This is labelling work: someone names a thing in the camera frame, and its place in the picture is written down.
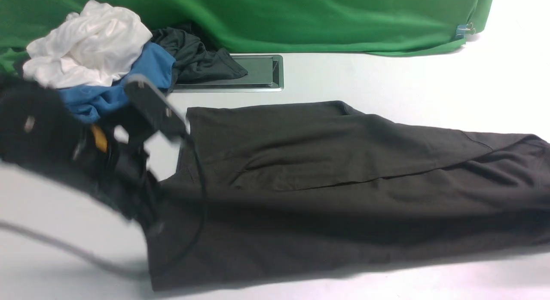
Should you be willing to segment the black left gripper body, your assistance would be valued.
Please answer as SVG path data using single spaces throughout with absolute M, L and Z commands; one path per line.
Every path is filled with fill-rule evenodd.
M 116 210 L 148 230 L 159 219 L 145 163 L 111 130 L 98 125 L 56 126 L 56 180 Z

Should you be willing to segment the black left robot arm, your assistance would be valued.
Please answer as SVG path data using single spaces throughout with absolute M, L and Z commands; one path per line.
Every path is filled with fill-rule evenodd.
M 115 124 L 81 122 L 57 91 L 7 75 L 0 116 L 3 162 L 88 194 L 144 230 L 158 221 L 149 156 L 120 143 Z

